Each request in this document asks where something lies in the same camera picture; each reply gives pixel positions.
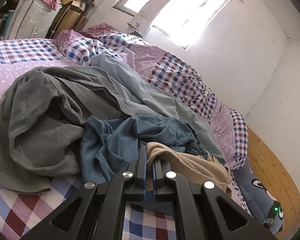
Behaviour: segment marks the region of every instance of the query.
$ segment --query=plaid bedsheet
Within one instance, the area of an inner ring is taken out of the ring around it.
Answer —
[[[27,39],[0,41],[0,63],[58,60],[64,58],[56,40]]]
[[[119,60],[124,60],[122,50],[129,44],[139,43],[146,44],[143,40],[127,35],[124,33],[117,33],[115,36],[106,35],[101,40],[73,40],[71,44],[66,44],[61,53],[58,50],[56,40],[47,39],[28,39],[28,40],[12,40],[0,41],[0,63],[13,64],[16,62],[25,61],[51,61],[62,59],[65,56],[72,59],[81,65],[89,65],[92,55],[98,53],[106,53],[111,57],[116,57]],[[161,66],[168,64],[168,66],[177,66],[182,70],[186,65],[182,61],[170,60],[170,56],[166,56],[167,61]],[[168,76],[170,83],[175,82],[175,87],[182,83],[181,75],[177,77]],[[201,77],[197,74],[198,82],[201,82]],[[157,86],[162,84],[163,76],[156,70],[152,72],[152,78],[147,79],[148,82],[155,83]],[[206,119],[211,116],[214,103],[216,100],[212,91],[205,86],[198,91],[205,96],[196,98],[194,95],[190,97],[192,100],[188,101],[188,105],[195,111],[201,113]],[[187,102],[183,92],[169,91],[180,100]],[[236,131],[236,145],[239,155],[245,157],[247,146],[247,131],[243,117],[233,111],[233,119]],[[7,240],[19,240],[22,235],[33,228],[38,222],[45,218],[64,200],[66,200],[77,188],[82,185],[79,177],[68,178],[54,178],[51,182],[53,189],[50,192],[38,195],[24,195],[0,188],[0,232]],[[241,202],[240,206],[250,213],[243,199],[243,196],[236,184],[233,176],[234,192]],[[123,226],[123,240],[174,240],[176,239],[175,227],[173,217],[163,215],[162,213],[149,212],[143,210],[139,206],[127,204],[124,226]]]

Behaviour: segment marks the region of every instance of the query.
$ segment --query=black metal bracket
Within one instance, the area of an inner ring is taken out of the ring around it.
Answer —
[[[128,170],[110,182],[87,182],[21,240],[120,240],[127,201],[145,195],[146,148]],[[157,201],[173,201],[178,240],[275,240],[213,182],[190,183],[156,158],[153,184]]]

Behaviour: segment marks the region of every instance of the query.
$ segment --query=wooden headboard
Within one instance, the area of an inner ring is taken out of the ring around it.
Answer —
[[[248,157],[253,171],[283,208],[283,231],[277,235],[278,239],[282,239],[300,222],[300,193],[269,147],[249,127],[248,132]]]

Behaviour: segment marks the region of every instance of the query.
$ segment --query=curtain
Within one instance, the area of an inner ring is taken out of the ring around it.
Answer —
[[[162,8],[170,0],[150,0],[138,12],[138,14],[128,22],[128,25],[142,37],[149,31],[152,21],[156,18]]]

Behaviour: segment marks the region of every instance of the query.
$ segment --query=white wall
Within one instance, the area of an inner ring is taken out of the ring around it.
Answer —
[[[289,40],[248,125],[276,154],[300,192],[300,41]]]
[[[290,0],[263,0],[289,39],[300,41],[300,14]]]
[[[86,25],[105,22],[127,30],[131,17],[111,8],[116,0],[97,0]],[[246,115],[261,96],[276,69],[287,37],[262,0],[230,0],[198,42],[187,51],[156,29],[145,40],[180,57],[201,75],[229,106]]]

